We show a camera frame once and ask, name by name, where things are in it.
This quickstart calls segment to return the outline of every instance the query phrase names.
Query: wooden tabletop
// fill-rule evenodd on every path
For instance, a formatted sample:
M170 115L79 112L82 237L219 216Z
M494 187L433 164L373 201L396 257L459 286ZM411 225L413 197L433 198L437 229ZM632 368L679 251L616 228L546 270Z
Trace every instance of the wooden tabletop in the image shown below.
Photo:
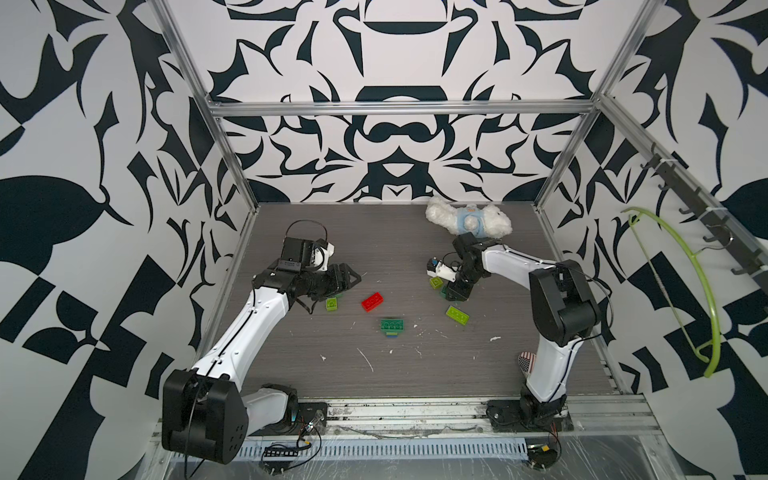
M506 204L514 231L510 247L552 258L530 204ZM250 292L254 274L280 256L286 228L310 218L328 228L336 248L333 263L348 263L362 282L326 312L313 315L296 304L274 328L253 362L243 394L267 382L290 385L301 397L517 395L525 380L517 367L521 351L535 352L538 332L528 291L494 275L481 280L467 302L448 302L426 275L431 257L453 251L453 236L425 218L424 205L264 204L237 274L220 336ZM292 237L316 239L323 229L297 224ZM361 307L379 292L384 303L370 313ZM448 318L451 306L467 313L466 326ZM382 318L405 320L405 329L388 338ZM568 381L569 394L610 393L594 347L578 354Z

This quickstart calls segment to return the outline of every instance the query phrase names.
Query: lime green clothes hanger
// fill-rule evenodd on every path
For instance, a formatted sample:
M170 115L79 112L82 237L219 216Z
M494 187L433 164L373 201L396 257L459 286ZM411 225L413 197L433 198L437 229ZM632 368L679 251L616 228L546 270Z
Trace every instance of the lime green clothes hanger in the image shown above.
M625 213L629 211L635 211L638 213L636 215L631 214L629 216L629 226L632 229L632 233L637 239L637 243L640 245L640 249L643 250L643 255L645 255L645 259L648 261L648 265L650 265L650 269L654 273L654 278L656 279L656 283L658 283L659 288L661 289L661 292L664 295L664 298L667 299L667 303L672 309L675 319L680 324L680 328L683 330L683 334L685 335L686 340L688 340L688 344L690 345L690 348L694 351L694 355L696 355L696 357L702 362L705 362L708 364L707 369L704 370L704 377L710 378L714 373L715 369L717 369L717 364L720 362L720 318L717 315L717 305L715 304L715 297L712 294L712 288L710 287L710 283L707 280L707 275L704 274L704 270L701 268L701 264L699 263L699 260L696 258L696 255L701 253L702 250L699 250L698 252L694 253L690 249L690 247L688 247L688 244L685 243L685 240L683 240L683 238L680 236L680 234L677 231L675 231L674 228L672 228L664 220L654 215L650 210L646 210L641 207L629 207L622 210L621 213ZM672 236L672 238L675 239L677 244L680 245L680 248L683 249L683 252L685 252L686 257L688 257L688 260L690 260L690 264L694 266L694 270L696 270L696 275L699 277L701 286L704 289L704 296L707 298L707 306L709 307L709 310L710 310L710 322L712 324L712 340L709 340L703 345L699 345L698 347L694 346L694 343L691 341L690 337L688 336L688 332L685 330L685 326L683 326L682 320L680 320L680 317L677 314L677 309L674 306L672 306L672 300L670 300L669 294L667 293L667 289L664 288L664 285L661 282L661 278L659 277L658 273L656 272L656 269L654 268L653 262L650 261L648 252L645 250L645 247L643 246L642 242L640 242L640 236L637 235L637 231L634 229L634 225L640 221L640 218L643 215L645 215L646 217L658 223L662 228L664 228ZM711 360L701 353L701 350L704 347L710 346L710 345L712 346Z

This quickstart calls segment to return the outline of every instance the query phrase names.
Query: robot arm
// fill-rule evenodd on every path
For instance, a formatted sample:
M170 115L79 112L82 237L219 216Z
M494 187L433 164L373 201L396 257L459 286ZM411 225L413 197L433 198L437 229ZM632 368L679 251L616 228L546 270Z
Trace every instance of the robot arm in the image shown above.
M295 390L265 386L241 397L251 363L274 326L308 296L315 303L362 277L346 263L329 264L326 240L286 237L283 252L253 277L245 306L216 345L190 370L174 370L163 386L163 448L219 463L234 458L245 437L266 425L296 420Z
M471 233L459 235L453 246L462 265L458 271L432 258L427 274L449 281L445 298L467 300L472 287L493 273L531 291L533 318L539 333L536 363L521 393L525 423L544 425L560 412L565 384L576 353L597 324L600 310L578 263L556 263L530 257L498 240L477 240Z

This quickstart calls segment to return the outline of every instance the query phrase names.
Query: white plush toy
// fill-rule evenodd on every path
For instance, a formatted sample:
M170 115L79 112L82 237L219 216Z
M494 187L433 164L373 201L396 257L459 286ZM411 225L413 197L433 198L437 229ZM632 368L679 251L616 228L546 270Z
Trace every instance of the white plush toy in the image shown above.
M427 205L427 220L454 235L472 232L477 238L502 238L512 233L509 217L495 205L486 205L482 210L477 205L454 208L442 198L432 197Z

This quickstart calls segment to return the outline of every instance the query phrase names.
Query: black cable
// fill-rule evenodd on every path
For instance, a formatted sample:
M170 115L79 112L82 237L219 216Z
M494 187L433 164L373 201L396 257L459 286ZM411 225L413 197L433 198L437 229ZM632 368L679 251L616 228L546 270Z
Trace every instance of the black cable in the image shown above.
M445 258L446 258L448 255L450 255L451 253L455 253L456 255L458 255L458 252L456 252L456 251L454 250L454 251L452 251L452 252L448 252L448 253L446 253L445 255L443 255L443 256L442 256L442 260L440 260L440 261L441 261L442 263L445 263Z
M602 284L600 282L595 280L592 276L589 276L586 273L582 272L581 270L576 270L575 268L570 268L568 265L565 265L564 263L556 263L556 265L558 265L558 266L560 266L562 268L567 268L570 272L579 272L581 275L584 275L589 280L592 280L594 283L596 283L598 285L598 287L600 287L600 290L603 291L603 294L605 295L605 298L608 299L608 308L611 310L611 322L610 323L607 323L607 318L608 318L607 313L605 315L605 318L606 318L605 330L610 332L611 331L611 327L614 325L614 318L615 317L614 317L614 304L611 302L611 297L608 295L608 291L602 286ZM560 379L560 382L558 382L557 388L554 389L554 392L549 397L549 400L547 400L547 402L551 402L552 401L552 399L554 398L554 395L558 392L558 390L560 389L560 386L563 384L563 381L565 381L565 377L568 376L568 370L570 369L570 366L571 366L571 356L573 355L574 348L576 347L576 345L578 345L581 342L586 342L587 340L596 339L599 336L603 336L604 334L605 334L605 332L603 332L602 329L601 329L600 333L598 333L597 335L588 336L588 337L585 337L583 339L579 339L577 342L575 342L573 345L571 345L571 350L568 352L568 361L565 363L565 371L563 372L563 376Z
M281 472L281 473L282 473L282 472L287 472L288 470L290 470L290 469L292 469L292 468L297 468L297 467L300 467L301 465L305 465L307 462L309 462L310 460L312 460L313 458L315 458L315 457L317 456L317 454L318 454L318 453L320 453L320 450L323 448L323 437L322 437L322 436L320 436L320 432L318 432L318 431L317 431L317 428L316 428L315 426L313 426L313 427L312 427L312 430L310 430L310 431L314 431L314 432L317 434L317 438L318 438L318 441L319 441L319 444L318 444L318 446L317 446L317 451L316 451L316 452L314 452L314 453L312 454L312 456L311 456L311 457L309 457L307 460L305 460L305 461L303 461L303 462L301 462L301 463L297 463L296 465L291 465L291 466L290 466L290 467L288 467L288 468L282 468L282 469L280 469L280 472ZM270 446L269 446L269 447L267 447L267 448L272 448L272 447L280 447L280 448L282 448L282 449L285 449L286 451L297 450L297 451L299 451L299 452L301 452L301 451L303 451L303 450L308 450L308 449L311 449L311 448L312 448L312 444L311 444L311 443L310 443L309 445L305 445L305 446L303 446L303 447L299 447L299 440L301 440L301 437L299 437L298 439L296 439L296 447L289 447L289 446L283 445L282 443L273 443L272 445L270 445ZM265 453L266 453L266 449L264 449L264 450L261 452L261 463L264 463L264 454L265 454Z
M553 431L554 429L554 423L552 424L552 429L549 430L549 435L552 435L554 437L554 440L558 443L558 456L554 457L554 463L557 463L560 457L563 455L563 445L560 443L560 435L555 433Z
M568 265L564 265L563 263L557 263L557 265L561 266L561 267L564 267L564 268L567 268L571 272L579 272L581 275L585 276L589 280L592 280L598 286L598 288L600 288L600 290L605 295L605 298L608 299L608 309L611 311L611 321L610 322L607 321L607 318L608 318L607 313L605 315L605 321L606 321L605 329L608 332L610 332L611 328L614 326L614 318L615 318L615 316L614 316L614 304L613 304L613 302L611 302L611 296L608 295L608 291L605 289L605 287L603 287L603 284L598 282L594 277L589 276L586 273L582 272L581 270L576 270L574 268L570 268ZM601 330L600 333L598 333L597 335L588 336L587 338L583 338L583 339L579 340L578 342L574 343L574 346L576 346L578 343L585 342L586 340L596 339L599 336L603 336L603 335L604 335L604 332Z
M310 222L310 223L316 223L316 224L320 225L320 226L323 228L323 230L325 230L325 232L326 232L326 238L325 238L325 242L326 242L326 243L328 243L328 229L326 228L326 226L325 226L325 225L323 225L322 223L320 223L320 222L319 222L319 221L317 221L317 220L311 220L311 219L309 219L309 218L303 218L303 219L301 219L301 220L296 220L295 222L293 222L292 224L290 224L290 225L288 226L288 228L286 229L286 234L285 234L285 236L286 236L286 237L288 237L288 232L290 231L290 228L291 228L292 226L296 225L296 224L297 224L297 223L299 223L299 222Z
M313 430L313 431L314 431L314 432L317 434L317 439L318 439L318 441L319 441L319 444L318 444L318 446L317 446L317 451L316 451L316 452L314 452L314 453L312 454L312 456L311 456L311 457L309 457L307 460L304 460L303 462L301 462L301 463L299 463L299 464L296 464L296 465L291 465L291 466L290 466L290 467L288 467L288 468L284 468L284 469L283 469L283 472L287 472L288 470L290 470L290 469L292 469L292 468L297 468L297 467L300 467L301 465L305 465L307 462L310 462L310 461L311 461L313 458L317 457L317 454L318 454L318 453L320 453L320 450L322 450L322 449L323 449L323 437L321 437L321 436L320 436L320 432L318 432L318 431L317 431L317 428L316 428L314 425L313 425L313 427L312 427L312 430Z
M210 368L206 372L205 376L208 376L210 371L213 370L215 366L216 366L215 362L211 363ZM189 460L189 453L187 452L187 450L190 447L190 434L192 433L192 414L194 414L194 406L197 403L197 397L200 396L200 390L202 390L202 388L203 388L203 383L200 380L198 380L197 390L194 393L194 399L192 400L192 408L190 409L190 418L189 420L187 420L187 441L184 442L184 480L189 480L190 478L192 478L192 475L194 475L195 472L197 472L197 470L203 464L203 462L205 462L205 458L200 460L200 463L198 463L197 467L195 467L195 469L192 471L192 475L187 476L187 462Z
M248 320L250 320L250 317L253 315L253 312L256 311L256 289L254 288L253 290L251 290L251 293L253 294L253 305L251 306L250 313L248 313L248 317L246 317L245 321L243 322L243 325L240 325L240 328L237 329L234 335L232 335L232 337L230 338L230 341L227 342L224 348L222 348L219 351L218 356L222 356L227 351L227 347L237 338L238 335L240 335L240 331L243 329L243 327L245 327L246 323L248 323Z

